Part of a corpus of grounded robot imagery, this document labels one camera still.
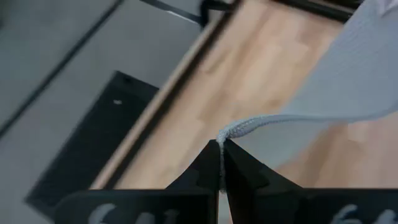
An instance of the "gray fabric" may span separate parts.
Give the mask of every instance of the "gray fabric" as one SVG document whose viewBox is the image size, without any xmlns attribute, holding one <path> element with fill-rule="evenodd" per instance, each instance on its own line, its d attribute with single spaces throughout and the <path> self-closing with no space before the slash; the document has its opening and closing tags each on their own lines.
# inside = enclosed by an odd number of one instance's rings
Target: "gray fabric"
<svg viewBox="0 0 398 224">
<path fill-rule="evenodd" d="M 235 136 L 243 137 L 235 141 L 260 161 L 276 167 L 313 141 L 319 131 L 328 127 L 327 121 L 374 119 L 396 111 L 397 25 L 398 11 L 379 17 L 376 2 L 366 0 L 320 59 L 297 96 L 277 117 L 304 116 L 317 122 L 310 124 L 308 119 L 296 119 L 253 132 L 256 125 L 251 124 L 248 129 L 239 130 L 241 134 Z M 262 117 L 256 122 L 275 119 Z M 226 131 L 236 133 L 236 128 L 242 129 L 228 126 L 220 135 Z"/>
</svg>

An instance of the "gray carpet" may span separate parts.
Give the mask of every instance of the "gray carpet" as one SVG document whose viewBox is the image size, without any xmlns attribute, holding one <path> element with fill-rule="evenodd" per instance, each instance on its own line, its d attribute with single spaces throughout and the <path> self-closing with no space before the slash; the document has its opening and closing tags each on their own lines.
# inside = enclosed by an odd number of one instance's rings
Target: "gray carpet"
<svg viewBox="0 0 398 224">
<path fill-rule="evenodd" d="M 103 1 L 103 9 L 110 3 Z M 97 7 L 101 7 L 101 1 L 36 4 L 20 12 L 27 16 L 20 18 L 21 21 L 36 23 L 25 27 L 27 30 L 5 27 L 0 32 L 0 101 L 7 105 L 1 111 L 2 120 L 75 43 L 80 36 L 77 34 L 90 26 L 92 21 L 84 20 L 84 15 L 94 18 L 98 15 Z M 15 31 L 8 34 L 5 32 L 8 29 Z M 143 2 L 127 0 L 0 140 L 0 221 L 47 223 L 48 220 L 24 203 L 24 197 L 114 71 L 161 87 L 199 34 L 196 24 Z"/>
</svg>

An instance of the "wooden floor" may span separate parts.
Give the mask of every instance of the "wooden floor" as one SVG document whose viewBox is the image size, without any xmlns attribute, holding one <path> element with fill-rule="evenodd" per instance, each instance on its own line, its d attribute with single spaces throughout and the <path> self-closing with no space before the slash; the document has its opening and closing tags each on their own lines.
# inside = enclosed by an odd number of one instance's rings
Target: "wooden floor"
<svg viewBox="0 0 398 224">
<path fill-rule="evenodd" d="M 278 3 L 245 1 L 117 188 L 166 187 L 224 125 L 278 112 L 341 27 Z M 294 179 L 290 169 L 281 172 Z"/>
</svg>

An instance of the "black mat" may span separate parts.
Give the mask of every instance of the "black mat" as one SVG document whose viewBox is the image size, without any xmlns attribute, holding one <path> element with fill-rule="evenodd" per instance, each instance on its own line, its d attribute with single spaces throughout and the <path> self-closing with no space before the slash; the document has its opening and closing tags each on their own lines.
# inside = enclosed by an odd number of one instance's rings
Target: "black mat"
<svg viewBox="0 0 398 224">
<path fill-rule="evenodd" d="M 156 91 L 116 72 L 26 202 L 52 218 L 62 198 L 88 189 Z"/>
</svg>

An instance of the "black holder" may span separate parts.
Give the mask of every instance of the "black holder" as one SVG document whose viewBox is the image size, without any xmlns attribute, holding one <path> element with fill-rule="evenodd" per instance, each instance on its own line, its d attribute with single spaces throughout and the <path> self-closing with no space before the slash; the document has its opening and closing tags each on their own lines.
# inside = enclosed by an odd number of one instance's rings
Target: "black holder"
<svg viewBox="0 0 398 224">
<path fill-rule="evenodd" d="M 199 25 L 201 25 L 202 28 L 205 28 L 205 26 L 209 23 L 210 10 L 232 12 L 234 10 L 235 5 L 240 1 L 241 0 L 235 0 L 234 3 L 228 4 L 223 2 L 222 0 L 202 0 L 200 4 Z M 329 2 L 332 2 L 339 6 L 347 7 L 348 9 L 352 10 L 352 11 L 347 11 L 335 7 L 330 7 L 325 4 L 320 4 L 319 2 L 311 0 L 273 0 L 273 1 L 280 2 L 288 6 L 296 7 L 298 9 L 302 9 L 304 11 L 311 12 L 313 14 L 333 19 L 342 23 L 347 22 L 353 15 L 354 11 L 361 4 L 361 2 L 354 0 L 329 0 Z"/>
<path fill-rule="evenodd" d="M 394 219 L 392 189 L 304 189 L 252 157 L 224 144 L 226 193 L 234 224 L 375 223 Z M 220 149 L 210 141 L 191 166 L 164 190 L 93 190 L 67 197 L 56 224 L 217 223 Z"/>
</svg>

